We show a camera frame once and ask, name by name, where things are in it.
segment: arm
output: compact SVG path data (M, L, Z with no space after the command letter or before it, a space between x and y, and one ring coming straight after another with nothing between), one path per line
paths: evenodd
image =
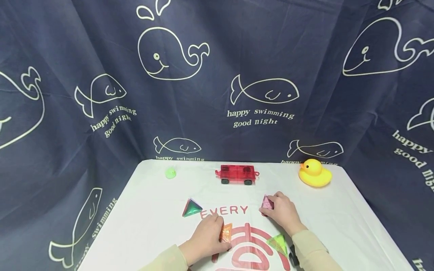
M301 223L294 203L287 196L277 192L268 199L274 208L259 208L259 211L277 222L293 239L300 267L305 271L342 271L321 241Z
M229 250L230 243L220 243L223 217L213 214L197 225L191 238L179 247L173 245L139 271L187 271L198 260Z
M292 239L304 271L342 271L313 232L303 230L294 234Z
M181 250L177 245L173 245L139 271L187 271L187 269L187 261Z

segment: yellow rubber duck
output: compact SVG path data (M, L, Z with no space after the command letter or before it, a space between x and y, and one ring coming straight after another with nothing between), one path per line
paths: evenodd
M329 184L332 179L332 173L322 167L322 164L316 159L308 159L300 164L299 177L307 185L313 187L323 187Z

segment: whale eye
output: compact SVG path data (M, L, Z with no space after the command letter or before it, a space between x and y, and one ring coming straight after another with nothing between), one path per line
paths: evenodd
M362 49L362 54L366 54L369 50L369 46L366 46L365 48Z

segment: hand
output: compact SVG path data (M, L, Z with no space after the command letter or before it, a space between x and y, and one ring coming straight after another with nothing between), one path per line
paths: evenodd
M230 243L220 243L219 237L223 227L223 217L218 214L204 218L189 240L179 246L190 266L198 260L232 248Z
M274 203L274 210L259 208L259 211L276 221L290 237L307 229L301 223L294 203L282 192L279 191L268 198Z

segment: beige sleeve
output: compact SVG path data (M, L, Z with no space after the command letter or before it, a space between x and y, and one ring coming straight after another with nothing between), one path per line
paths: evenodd
M304 271L342 271L313 232L301 231L293 236L293 242Z
M154 261L139 271L187 271L188 266L177 245L160 253Z

